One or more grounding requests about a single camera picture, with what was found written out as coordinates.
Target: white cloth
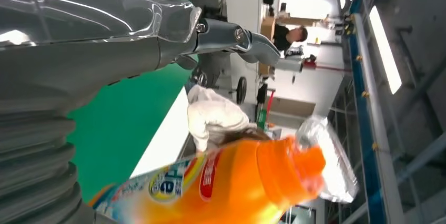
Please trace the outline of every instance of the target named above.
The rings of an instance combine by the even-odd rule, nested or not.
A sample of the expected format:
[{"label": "white cloth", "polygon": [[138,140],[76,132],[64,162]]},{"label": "white cloth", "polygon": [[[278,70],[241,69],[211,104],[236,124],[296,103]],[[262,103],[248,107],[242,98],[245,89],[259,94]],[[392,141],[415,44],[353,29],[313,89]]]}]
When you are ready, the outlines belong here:
[{"label": "white cloth", "polygon": [[248,116],[239,106],[212,89],[195,85],[187,99],[189,132],[198,151],[218,148],[225,132],[256,126],[249,123]]}]

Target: bottle label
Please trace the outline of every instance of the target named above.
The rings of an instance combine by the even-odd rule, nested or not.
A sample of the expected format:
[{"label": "bottle label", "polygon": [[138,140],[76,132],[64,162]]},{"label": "bottle label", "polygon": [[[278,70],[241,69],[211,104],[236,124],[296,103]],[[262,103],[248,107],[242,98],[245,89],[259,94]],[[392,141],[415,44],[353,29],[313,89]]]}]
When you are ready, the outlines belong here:
[{"label": "bottle label", "polygon": [[158,203],[172,203],[189,189],[200,173],[206,157],[184,159],[165,167],[150,178],[148,191]]},{"label": "bottle label", "polygon": [[166,208],[175,208],[179,203],[177,200],[191,186],[198,189],[197,198],[201,202],[210,201],[219,159],[220,150],[217,150],[200,157],[182,159],[170,166],[132,178],[112,188],[108,196],[98,202],[95,210],[119,223],[127,224],[134,223],[143,214],[139,210],[135,211],[135,208],[139,208],[137,206],[153,202]]}]

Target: green wall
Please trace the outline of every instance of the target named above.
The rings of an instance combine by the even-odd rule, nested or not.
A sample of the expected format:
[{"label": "green wall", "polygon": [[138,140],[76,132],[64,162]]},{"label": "green wall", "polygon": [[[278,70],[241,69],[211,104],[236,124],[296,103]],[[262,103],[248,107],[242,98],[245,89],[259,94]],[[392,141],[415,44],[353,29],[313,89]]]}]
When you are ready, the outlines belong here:
[{"label": "green wall", "polygon": [[85,200],[130,176],[188,76],[170,65],[125,79],[104,87],[89,105],[70,114],[76,130],[68,141],[76,146],[73,161]]}]

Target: clear plastic bag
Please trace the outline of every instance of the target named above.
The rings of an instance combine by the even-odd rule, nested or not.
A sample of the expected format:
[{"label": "clear plastic bag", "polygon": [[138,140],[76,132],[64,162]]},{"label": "clear plastic bag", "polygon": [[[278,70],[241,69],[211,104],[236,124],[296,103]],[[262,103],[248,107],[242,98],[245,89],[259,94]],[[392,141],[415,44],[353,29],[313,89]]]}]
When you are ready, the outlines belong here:
[{"label": "clear plastic bag", "polygon": [[322,171],[325,187],[319,196],[332,202],[351,203],[358,193],[358,182],[341,142],[326,117],[313,115],[296,133],[303,149],[319,146],[326,160]]},{"label": "clear plastic bag", "polygon": [[0,14],[8,20],[0,34],[24,34],[20,43],[12,37],[11,45],[147,37],[185,43],[200,13],[187,0],[0,0]]}]

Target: metal bolt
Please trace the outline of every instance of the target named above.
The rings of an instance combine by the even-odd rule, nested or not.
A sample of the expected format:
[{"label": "metal bolt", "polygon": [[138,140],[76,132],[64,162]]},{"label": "metal bolt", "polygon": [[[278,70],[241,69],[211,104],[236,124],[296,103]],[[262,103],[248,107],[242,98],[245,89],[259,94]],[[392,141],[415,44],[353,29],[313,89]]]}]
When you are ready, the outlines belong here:
[{"label": "metal bolt", "polygon": [[195,29],[198,33],[203,33],[206,31],[206,25],[204,25],[203,23],[198,23],[197,26],[195,26]]},{"label": "metal bolt", "polygon": [[245,34],[243,33],[243,29],[237,28],[236,31],[234,31],[234,36],[237,41],[241,41],[245,36]]},{"label": "metal bolt", "polygon": [[372,149],[373,149],[373,151],[377,151],[378,150],[378,144],[376,142],[374,142],[372,144]]}]

